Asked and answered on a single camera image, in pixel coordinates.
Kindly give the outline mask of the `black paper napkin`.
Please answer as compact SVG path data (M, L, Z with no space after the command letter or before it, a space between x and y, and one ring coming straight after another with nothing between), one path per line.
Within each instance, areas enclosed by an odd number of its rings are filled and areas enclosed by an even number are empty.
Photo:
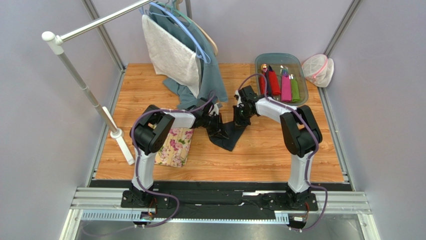
M216 146L232 152L246 129L246 126L238 126L234 121L223 124L224 130L228 138L220 136L209 136L209 140Z

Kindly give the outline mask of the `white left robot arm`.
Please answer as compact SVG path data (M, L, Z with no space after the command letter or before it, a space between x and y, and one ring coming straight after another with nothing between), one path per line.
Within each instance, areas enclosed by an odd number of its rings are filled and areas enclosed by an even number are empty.
M153 174L157 152L166 142L172 129L205 128L207 134L229 139L222 116L213 104L204 103L190 110L163 109L153 104L135 121L130 137L136 153L134 176L130 191L141 199L153 194Z

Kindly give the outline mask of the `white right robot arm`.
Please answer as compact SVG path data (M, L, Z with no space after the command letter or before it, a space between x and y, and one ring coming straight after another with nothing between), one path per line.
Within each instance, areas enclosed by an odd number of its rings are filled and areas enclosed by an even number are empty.
M310 194L312 160L319 150L322 133L312 110L307 105L290 106L272 97L257 95L251 86L235 91L237 104L233 107L234 124L245 127L253 116L263 116L281 125L286 149L291 154L291 173L287 194L301 202Z

